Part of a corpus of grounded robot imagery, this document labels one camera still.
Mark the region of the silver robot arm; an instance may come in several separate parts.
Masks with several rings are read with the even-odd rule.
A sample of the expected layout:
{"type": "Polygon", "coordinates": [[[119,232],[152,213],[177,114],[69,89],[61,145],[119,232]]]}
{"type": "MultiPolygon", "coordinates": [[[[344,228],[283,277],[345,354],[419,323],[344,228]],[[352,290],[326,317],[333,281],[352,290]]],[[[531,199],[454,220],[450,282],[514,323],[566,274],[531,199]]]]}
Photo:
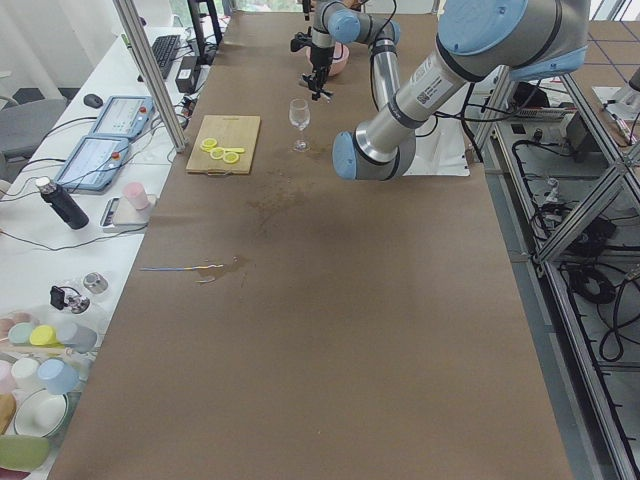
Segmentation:
{"type": "Polygon", "coordinates": [[[589,13],[587,1],[447,2],[434,51],[372,120],[336,136],[336,173],[346,180],[403,175],[415,156],[416,130],[465,84],[499,66],[514,81],[577,70],[586,56],[589,13]]]}
{"type": "Polygon", "coordinates": [[[358,43],[368,47],[370,87],[377,109],[389,103],[399,88],[396,45],[399,26],[391,16],[376,17],[353,10],[342,1],[305,1],[308,30],[292,40],[308,48],[312,70],[301,76],[311,98],[329,100],[333,93],[325,88],[333,65],[335,45],[358,43]]]}

